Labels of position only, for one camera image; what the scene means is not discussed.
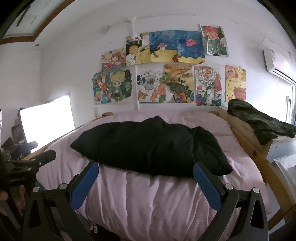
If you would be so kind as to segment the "black garment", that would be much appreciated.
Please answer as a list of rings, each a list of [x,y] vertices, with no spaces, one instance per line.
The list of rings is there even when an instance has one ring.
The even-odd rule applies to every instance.
[[[151,176],[192,178],[197,162],[216,176],[233,171],[208,130],[167,123],[159,116],[98,125],[84,131],[70,147],[100,164]]]

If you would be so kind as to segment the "bright window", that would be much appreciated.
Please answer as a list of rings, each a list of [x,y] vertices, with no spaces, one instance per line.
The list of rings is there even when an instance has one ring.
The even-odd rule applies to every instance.
[[[37,142],[31,153],[75,129],[69,95],[22,109],[20,119],[26,141]]]

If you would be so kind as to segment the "white pillow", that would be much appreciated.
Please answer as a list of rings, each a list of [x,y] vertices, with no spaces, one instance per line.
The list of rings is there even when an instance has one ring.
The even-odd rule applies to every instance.
[[[292,188],[295,188],[295,162],[295,154],[274,159],[275,165]]]

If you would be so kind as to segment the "pink duvet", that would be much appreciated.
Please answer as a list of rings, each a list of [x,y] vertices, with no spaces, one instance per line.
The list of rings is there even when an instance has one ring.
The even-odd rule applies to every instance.
[[[86,123],[50,145],[56,159],[40,168],[37,180],[46,189],[56,189],[82,171],[88,160],[70,145],[84,131],[103,123],[140,122],[151,117],[152,113],[128,111]],[[260,171],[224,119],[205,112],[162,113],[161,117],[167,123],[201,126],[210,131],[233,168],[231,174],[221,178],[222,182],[239,190],[257,187],[266,212],[271,213]],[[99,175],[78,211],[125,240],[198,240],[216,213],[192,178],[152,178],[104,165],[99,167]]]

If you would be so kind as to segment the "dark green garment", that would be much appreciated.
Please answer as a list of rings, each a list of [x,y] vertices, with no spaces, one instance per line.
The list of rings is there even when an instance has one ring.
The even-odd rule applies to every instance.
[[[248,123],[262,146],[278,136],[295,137],[294,125],[272,118],[258,111],[246,101],[239,99],[230,100],[227,113]]]

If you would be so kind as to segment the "anime characters green painting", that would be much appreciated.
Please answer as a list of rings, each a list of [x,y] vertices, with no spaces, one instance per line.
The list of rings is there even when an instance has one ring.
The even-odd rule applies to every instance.
[[[96,105],[132,102],[132,73],[128,69],[98,72],[92,77],[92,86]]]

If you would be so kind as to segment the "yellow pig painting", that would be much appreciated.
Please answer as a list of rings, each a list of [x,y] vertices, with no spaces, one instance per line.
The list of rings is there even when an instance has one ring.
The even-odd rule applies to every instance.
[[[246,100],[246,70],[225,65],[225,100]]]

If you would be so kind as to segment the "2024 dragon painting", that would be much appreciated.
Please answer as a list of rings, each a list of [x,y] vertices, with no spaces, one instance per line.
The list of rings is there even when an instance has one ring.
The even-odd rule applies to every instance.
[[[220,68],[194,66],[197,106],[221,106],[222,84]]]

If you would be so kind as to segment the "orange haired girl painting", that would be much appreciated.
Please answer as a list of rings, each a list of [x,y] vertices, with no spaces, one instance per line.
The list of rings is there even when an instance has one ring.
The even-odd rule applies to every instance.
[[[126,67],[125,49],[107,51],[101,57],[102,71],[116,71]]]

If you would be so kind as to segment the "green hill flowers painting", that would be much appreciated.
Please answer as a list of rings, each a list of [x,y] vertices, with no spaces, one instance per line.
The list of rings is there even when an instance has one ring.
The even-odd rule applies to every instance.
[[[163,79],[171,95],[170,103],[192,103],[194,101],[194,77],[191,64],[165,64]]]

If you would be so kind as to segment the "orange slices drink painting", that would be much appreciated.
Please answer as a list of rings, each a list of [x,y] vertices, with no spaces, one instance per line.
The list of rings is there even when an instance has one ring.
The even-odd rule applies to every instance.
[[[162,71],[147,70],[137,75],[137,97],[139,103],[165,103],[166,83]]]

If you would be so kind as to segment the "white air conditioner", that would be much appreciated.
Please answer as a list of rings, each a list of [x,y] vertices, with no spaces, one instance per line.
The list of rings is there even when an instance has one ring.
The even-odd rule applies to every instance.
[[[295,85],[295,68],[286,57],[270,48],[265,48],[263,54],[269,73]]]

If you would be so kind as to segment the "black yellow moon painting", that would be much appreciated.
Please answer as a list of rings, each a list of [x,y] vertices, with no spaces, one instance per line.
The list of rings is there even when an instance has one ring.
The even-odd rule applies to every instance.
[[[126,66],[151,63],[148,32],[126,37],[125,58]]]

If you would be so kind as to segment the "red haired child painting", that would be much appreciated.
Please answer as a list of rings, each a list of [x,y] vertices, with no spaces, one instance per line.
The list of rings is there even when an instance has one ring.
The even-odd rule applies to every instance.
[[[229,57],[224,30],[221,26],[204,26],[201,25],[203,38],[207,40],[207,55],[216,57]]]

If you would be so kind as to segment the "blue sea yellow sand painting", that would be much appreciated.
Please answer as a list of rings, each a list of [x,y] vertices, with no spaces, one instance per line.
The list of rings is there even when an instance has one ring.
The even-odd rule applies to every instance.
[[[149,32],[151,61],[154,63],[203,64],[202,33],[187,30]]]

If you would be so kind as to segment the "wooden bed frame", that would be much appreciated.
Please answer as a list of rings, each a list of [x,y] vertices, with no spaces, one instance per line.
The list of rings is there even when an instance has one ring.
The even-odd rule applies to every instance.
[[[146,112],[146,113],[152,113],[151,118],[153,118],[155,116],[161,117],[161,114],[163,112],[158,111],[156,113],[153,113],[153,112]],[[170,111],[170,112],[165,112],[165,113],[175,114],[175,113],[182,113],[182,112]],[[280,204],[280,210],[271,218],[271,220],[268,224],[269,227],[272,227],[274,224],[276,224],[282,218],[288,218],[290,212],[293,210],[293,208],[295,206],[295,201],[293,200],[292,194],[288,190],[287,185],[283,182],[280,175],[278,173],[276,173],[276,171],[274,170],[271,163],[267,160],[267,153],[268,153],[268,149],[269,149],[269,144],[262,146],[259,143],[259,141],[256,139],[252,130],[245,130],[244,129],[244,127],[246,126],[245,122],[241,121],[240,119],[238,119],[234,116],[229,115],[225,110],[220,109],[218,111],[210,111],[210,112],[205,112],[205,113],[214,114],[214,115],[224,119],[229,124],[230,129],[233,132],[234,136],[237,138],[240,146],[243,148],[245,153],[248,154],[248,156],[250,156],[250,158],[252,159],[252,161],[255,163],[258,170],[260,171],[262,179],[266,185],[266,189],[267,189],[267,187],[270,187],[273,190],[274,195],[276,196],[276,199]],[[116,113],[107,113],[106,116],[111,116],[114,114],[116,114]],[[55,143],[56,141],[60,140],[61,138],[51,142],[51,144]],[[52,150],[50,148],[51,144],[46,145],[44,147],[44,150],[45,151]],[[151,175],[148,175],[148,176],[150,176],[152,178],[163,177],[163,176],[151,176]],[[81,216],[88,223],[93,223],[92,221],[90,221],[90,220],[86,219],[84,216],[82,216],[78,210],[77,210],[77,214],[79,216]]]

